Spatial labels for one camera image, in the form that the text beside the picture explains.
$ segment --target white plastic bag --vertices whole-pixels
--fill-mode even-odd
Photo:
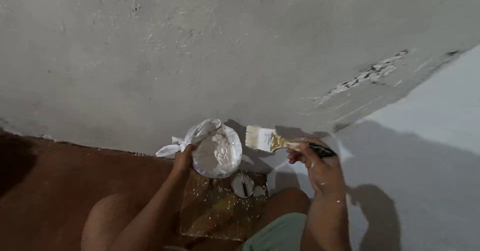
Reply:
[[[232,128],[223,125],[220,119],[207,119],[201,122],[199,125],[193,126],[188,130],[187,135],[185,135],[184,139],[178,137],[172,137],[172,145],[167,145],[156,152],[157,157],[166,157],[170,156],[178,151],[184,151],[185,147],[188,144],[197,144],[201,142],[203,139],[211,140],[212,134],[210,132],[215,131],[215,134],[221,134],[225,136],[229,141],[230,152],[231,152],[231,163],[228,163],[228,166],[217,166],[215,168],[207,168],[205,164],[210,161],[212,164],[212,156],[213,152],[201,152],[195,150],[192,153],[193,157],[193,168],[200,173],[201,175],[218,179],[218,178],[226,178],[232,175],[235,171],[238,170],[240,162],[242,161],[242,143],[240,142],[240,138],[238,137],[237,132]]]
[[[214,131],[215,129],[222,126],[222,121],[220,119],[206,119],[201,122],[199,125],[193,126],[188,130],[184,139],[179,137],[172,137],[171,145],[166,145],[162,149],[156,152],[157,157],[166,157],[170,156],[178,151],[185,150],[188,144],[196,144],[206,137],[209,132]]]

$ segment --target brown floor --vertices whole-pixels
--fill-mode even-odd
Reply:
[[[0,129],[0,250],[79,250],[88,212],[101,198],[131,193],[148,200],[172,168],[138,156]],[[239,242],[177,236],[193,250],[233,250]]]

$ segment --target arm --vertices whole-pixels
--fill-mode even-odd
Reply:
[[[326,146],[318,139],[310,142]],[[350,251],[346,186],[338,156],[320,158],[304,144],[289,150],[290,163],[303,162],[315,191],[301,240],[301,250]]]
[[[143,251],[152,248],[153,239],[162,239],[170,227],[176,207],[183,197],[188,171],[195,147],[190,144],[183,152],[175,154],[172,171],[153,198],[136,217],[120,232],[111,251]]]

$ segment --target hand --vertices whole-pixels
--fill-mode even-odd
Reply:
[[[172,171],[176,171],[176,172],[188,171],[188,168],[192,163],[192,152],[195,149],[197,149],[195,145],[188,144],[187,147],[185,147],[185,150],[183,150],[183,152],[177,151],[175,153],[175,162],[173,162]]]
[[[308,138],[307,141],[328,147],[327,144],[316,138]],[[297,161],[305,164],[315,197],[322,194],[332,197],[332,200],[345,202],[346,187],[338,156],[320,158],[314,150],[308,147],[308,143],[302,143],[299,151],[287,149],[287,152],[290,164]]]

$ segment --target green shorts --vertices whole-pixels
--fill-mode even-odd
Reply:
[[[300,251],[307,215],[287,213],[249,238],[238,251]]]

